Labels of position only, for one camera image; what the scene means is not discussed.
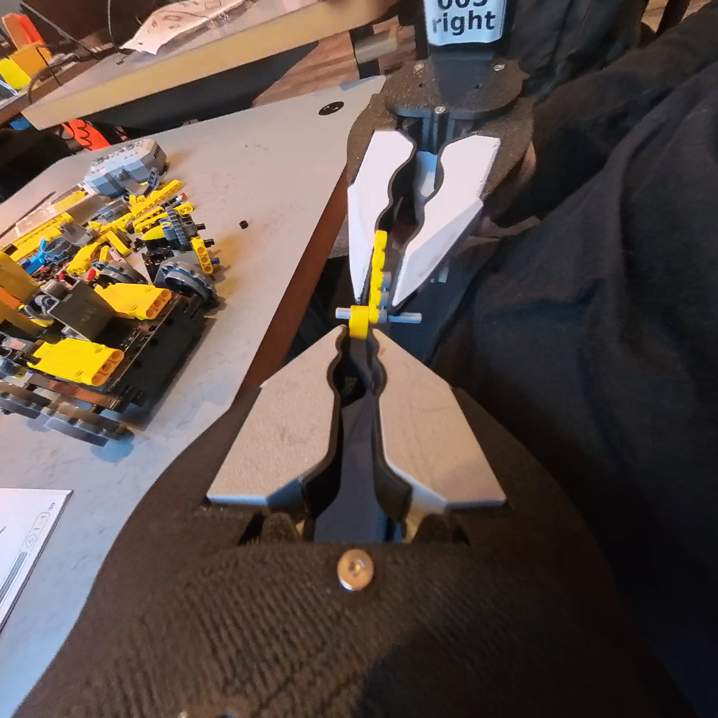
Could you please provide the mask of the yellow plastic block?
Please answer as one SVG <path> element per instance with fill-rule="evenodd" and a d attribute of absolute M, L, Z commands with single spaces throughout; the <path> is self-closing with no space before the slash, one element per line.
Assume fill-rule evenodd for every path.
<path fill-rule="evenodd" d="M 47 67 L 52 52 L 42 44 L 17 49 L 8 58 L 1 59 L 1 79 L 13 90 L 26 88 L 31 78 Z"/>

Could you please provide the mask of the toy wheel gear subassembly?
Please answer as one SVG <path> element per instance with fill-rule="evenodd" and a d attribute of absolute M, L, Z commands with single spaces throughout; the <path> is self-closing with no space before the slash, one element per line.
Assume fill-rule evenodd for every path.
<path fill-rule="evenodd" d="M 134 223 L 135 234 L 144 247 L 141 255 L 150 280 L 156 279 L 162 262 L 175 256 L 193 256 L 204 274 L 214 274 L 219 260 L 212 258 L 208 251 L 214 241 L 200 236 L 205 225 L 194 222 L 193 210 L 189 202 L 167 208 L 157 207 Z"/>

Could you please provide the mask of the orange plastic block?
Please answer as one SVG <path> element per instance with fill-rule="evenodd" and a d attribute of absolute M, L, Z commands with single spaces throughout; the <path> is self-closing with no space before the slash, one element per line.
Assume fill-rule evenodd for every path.
<path fill-rule="evenodd" d="M 45 44 L 40 32 L 25 14 L 2 14 L 1 24 L 13 46 L 18 50 Z"/>

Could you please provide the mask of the grey toy axle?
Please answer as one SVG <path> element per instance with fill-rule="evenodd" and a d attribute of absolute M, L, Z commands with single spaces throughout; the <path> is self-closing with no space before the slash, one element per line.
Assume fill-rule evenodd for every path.
<path fill-rule="evenodd" d="M 386 324 L 386 323 L 402 323 L 402 324 L 419 324 L 422 321 L 420 312 L 401 312 L 398 314 L 388 314 L 386 310 L 377 310 L 374 312 L 370 307 L 365 305 L 352 305 L 351 307 L 338 307 L 335 310 L 335 318 L 342 320 L 350 320 L 352 315 L 363 317 L 366 315 L 366 322 L 369 325 Z"/>

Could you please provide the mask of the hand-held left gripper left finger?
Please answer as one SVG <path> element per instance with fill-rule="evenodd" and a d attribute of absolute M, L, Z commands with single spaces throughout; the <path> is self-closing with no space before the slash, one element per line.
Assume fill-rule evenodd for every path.
<path fill-rule="evenodd" d="M 262 384 L 206 493 L 211 503 L 306 507 L 310 482 L 336 449 L 331 374 L 345 338 L 346 328 L 334 328 Z"/>

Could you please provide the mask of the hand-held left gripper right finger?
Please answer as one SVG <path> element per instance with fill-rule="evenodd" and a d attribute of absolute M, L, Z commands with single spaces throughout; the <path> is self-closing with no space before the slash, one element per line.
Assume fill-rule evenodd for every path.
<path fill-rule="evenodd" d="M 375 487 L 412 539 L 431 515 L 501 507 L 506 494 L 451 386 L 383 332 L 371 349 Z"/>

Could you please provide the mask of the yellow toy vehicle model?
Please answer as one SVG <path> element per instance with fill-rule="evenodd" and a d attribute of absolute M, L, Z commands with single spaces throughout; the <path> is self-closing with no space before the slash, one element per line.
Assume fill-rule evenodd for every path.
<path fill-rule="evenodd" d="M 140 253 L 145 271 L 103 247 L 79 276 L 2 254 L 1 413 L 96 446 L 130 434 L 119 416 L 162 396 L 219 303 L 213 243 Z"/>

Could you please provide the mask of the grey table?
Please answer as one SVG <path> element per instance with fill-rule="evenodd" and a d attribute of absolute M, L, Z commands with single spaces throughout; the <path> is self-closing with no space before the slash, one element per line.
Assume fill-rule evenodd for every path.
<path fill-rule="evenodd" d="M 73 67 L 69 80 L 33 100 L 22 115 L 36 129 L 83 119 L 382 21 L 394 1 L 251 1 L 219 28 L 157 55 L 114 52 Z"/>

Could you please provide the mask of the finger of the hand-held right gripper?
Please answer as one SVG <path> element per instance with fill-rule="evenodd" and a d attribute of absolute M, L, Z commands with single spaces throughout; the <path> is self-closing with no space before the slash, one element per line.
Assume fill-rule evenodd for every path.
<path fill-rule="evenodd" d="M 404 247 L 390 298 L 398 308 L 425 284 L 464 238 L 483 208 L 481 193 L 498 155 L 500 139 L 471 134 L 439 153 L 440 182 L 426 199 L 416 231 Z"/>
<path fill-rule="evenodd" d="M 391 206 L 391 184 L 416 144 L 398 130 L 374 131 L 358 173 L 347 188 L 349 269 L 355 300 L 362 300 L 379 221 Z"/>

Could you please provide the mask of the orange black patterned object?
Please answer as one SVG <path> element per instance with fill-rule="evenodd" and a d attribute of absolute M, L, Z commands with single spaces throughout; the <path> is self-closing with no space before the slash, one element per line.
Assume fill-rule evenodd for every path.
<path fill-rule="evenodd" d="M 71 119 L 64 122 L 62 127 L 87 151 L 97 151 L 111 146 L 103 134 L 85 120 Z"/>

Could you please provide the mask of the pile of loose toy pieces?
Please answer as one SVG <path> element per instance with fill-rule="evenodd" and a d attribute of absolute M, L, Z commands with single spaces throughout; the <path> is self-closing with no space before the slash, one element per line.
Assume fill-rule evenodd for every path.
<path fill-rule="evenodd" d="M 144 252 L 134 223 L 157 207 L 190 203 L 182 189 L 179 181 L 154 178 L 110 198 L 78 184 L 54 202 L 49 195 L 6 230 L 1 250 L 37 279 L 50 271 L 88 277 L 102 261 L 132 264 Z"/>

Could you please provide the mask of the instruction booklet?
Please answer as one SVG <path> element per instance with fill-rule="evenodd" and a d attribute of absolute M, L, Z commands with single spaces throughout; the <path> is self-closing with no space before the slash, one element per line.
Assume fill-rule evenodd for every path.
<path fill-rule="evenodd" d="M 72 494 L 72 490 L 1 489 L 1 626 Z"/>

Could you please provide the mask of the white paper sheet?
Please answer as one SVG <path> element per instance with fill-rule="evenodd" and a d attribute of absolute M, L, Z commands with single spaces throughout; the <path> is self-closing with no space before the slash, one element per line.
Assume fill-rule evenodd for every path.
<path fill-rule="evenodd" d="M 134 36 L 119 49 L 157 55 L 160 49 L 212 26 L 223 26 L 252 1 L 178 1 L 152 12 Z"/>

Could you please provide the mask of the grey desk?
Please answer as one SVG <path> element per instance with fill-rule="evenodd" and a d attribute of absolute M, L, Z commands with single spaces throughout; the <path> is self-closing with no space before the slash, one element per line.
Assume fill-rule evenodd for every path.
<path fill-rule="evenodd" d="M 342 224 L 347 135 L 382 85 L 362 80 L 157 134 L 170 175 L 224 270 L 192 357 L 128 442 L 96 447 L 1 416 L 1 486 L 72 490 L 1 629 L 1 716 L 10 717 L 72 630 L 122 526 L 160 474 L 230 407 L 317 226 Z M 319 109 L 343 101 L 330 116 Z"/>

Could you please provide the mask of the grey toy battery box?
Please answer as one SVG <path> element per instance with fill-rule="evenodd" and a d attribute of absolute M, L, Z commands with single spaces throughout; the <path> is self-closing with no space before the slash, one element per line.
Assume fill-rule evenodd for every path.
<path fill-rule="evenodd" d="M 142 183 L 161 177 L 167 169 L 165 151 L 152 138 L 137 139 L 96 158 L 86 171 L 83 184 L 92 193 L 117 198 L 136 193 Z"/>

